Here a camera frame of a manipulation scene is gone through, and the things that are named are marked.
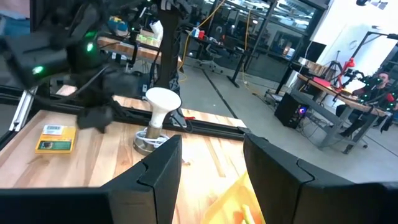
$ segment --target red object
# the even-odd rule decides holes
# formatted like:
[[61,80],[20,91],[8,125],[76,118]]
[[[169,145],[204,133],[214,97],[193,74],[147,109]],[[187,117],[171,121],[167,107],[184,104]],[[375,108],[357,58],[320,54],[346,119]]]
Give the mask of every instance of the red object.
[[355,62],[354,62],[354,58],[350,58],[348,60],[348,62],[346,62],[344,64],[343,67],[343,71],[341,71],[341,73],[338,75],[338,84],[339,84],[339,89],[341,90],[343,88],[343,82],[341,81],[341,78],[343,77],[343,75],[346,73],[347,68],[353,68],[355,67]]
[[314,77],[313,81],[316,82],[319,85],[323,85],[324,87],[331,87],[330,82],[327,80],[324,80],[322,78]]
[[393,95],[391,93],[387,94],[386,99],[388,102],[392,103],[395,101]]
[[204,37],[205,37],[205,31],[204,31],[204,30],[201,30],[201,31],[199,32],[198,38],[199,38],[199,39],[203,39]]

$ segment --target small box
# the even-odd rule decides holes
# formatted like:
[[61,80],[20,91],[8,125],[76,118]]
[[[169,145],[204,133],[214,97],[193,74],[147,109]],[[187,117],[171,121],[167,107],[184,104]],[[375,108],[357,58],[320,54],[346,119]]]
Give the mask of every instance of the small box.
[[75,144],[74,126],[45,125],[35,153],[71,153]]

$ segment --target office chair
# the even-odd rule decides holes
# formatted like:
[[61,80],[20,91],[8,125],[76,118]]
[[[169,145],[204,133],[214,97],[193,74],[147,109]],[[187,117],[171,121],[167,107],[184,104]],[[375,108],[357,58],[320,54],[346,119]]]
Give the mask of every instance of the office chair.
[[[221,42],[222,38],[225,34],[225,31],[226,31],[225,26],[219,25],[219,24],[214,24],[214,26],[211,28],[210,37],[214,38],[218,42]],[[211,60],[200,60],[199,66],[209,65],[212,72],[214,72],[217,67],[216,63],[214,62],[215,58],[229,56],[229,52],[227,50],[225,50],[225,48],[223,48],[222,46],[217,46],[215,44],[207,44],[205,51],[210,56]]]
[[207,54],[210,56],[211,60],[200,60],[199,66],[209,65],[212,72],[214,72],[217,67],[216,66],[217,64],[214,61],[214,59],[224,57],[225,54],[229,55],[229,53],[222,47],[216,47],[215,45],[212,44],[208,44],[205,50]]

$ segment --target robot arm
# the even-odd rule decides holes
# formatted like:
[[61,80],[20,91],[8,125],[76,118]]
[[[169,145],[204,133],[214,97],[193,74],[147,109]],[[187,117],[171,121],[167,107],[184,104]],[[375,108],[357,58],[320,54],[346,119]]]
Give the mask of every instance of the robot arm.
[[[78,97],[85,107],[78,114],[78,126],[95,127],[104,132],[105,126],[113,120],[111,112],[121,115],[121,110],[112,102],[112,93],[106,86],[108,82],[105,82],[104,74],[107,72],[107,65],[104,65],[96,43],[98,31],[110,15],[142,3],[148,5],[147,0],[79,1],[73,7],[72,16],[72,11],[60,13],[65,10],[57,9],[56,13],[44,19],[42,23],[45,25],[38,31],[20,37],[5,37],[1,41],[3,55],[12,75],[26,90],[30,90],[55,74],[73,74],[71,79],[79,88]],[[157,5],[160,21],[164,26],[160,48],[162,61],[159,79],[155,85],[170,88],[170,81],[175,80],[177,74],[177,27],[190,13],[190,6],[185,0],[159,0],[153,4]]]

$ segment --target glass wall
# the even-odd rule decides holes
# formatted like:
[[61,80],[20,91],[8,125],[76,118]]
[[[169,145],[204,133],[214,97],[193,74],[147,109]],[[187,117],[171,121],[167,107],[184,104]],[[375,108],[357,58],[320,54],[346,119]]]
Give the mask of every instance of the glass wall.
[[[194,0],[193,7],[210,13],[214,2],[220,3],[216,0]],[[308,43],[323,11],[324,8],[305,4],[301,0],[277,0],[275,3],[267,0],[231,0],[225,1],[215,12],[213,20],[202,28],[211,37],[214,27],[223,27],[225,46],[242,49],[246,46],[251,54],[245,62],[246,73],[280,82],[300,48],[307,47],[303,43]],[[191,23],[202,21],[205,17],[196,16]],[[191,43],[189,49],[192,49],[191,56],[195,57],[193,45],[195,43]],[[229,57],[218,58],[215,62],[235,70],[239,59],[239,54],[231,52]]]
[[271,21],[280,22],[294,29],[306,31],[316,9],[299,0],[279,0]]
[[[212,27],[223,26],[226,29],[223,44],[231,49],[239,47],[248,51],[253,51],[256,41],[259,37],[261,27],[265,21],[265,15],[260,14],[258,10],[247,9],[240,5],[228,2],[223,4],[216,12]],[[240,54],[234,54],[232,51],[229,57],[221,57],[215,60],[222,67],[236,69]]]

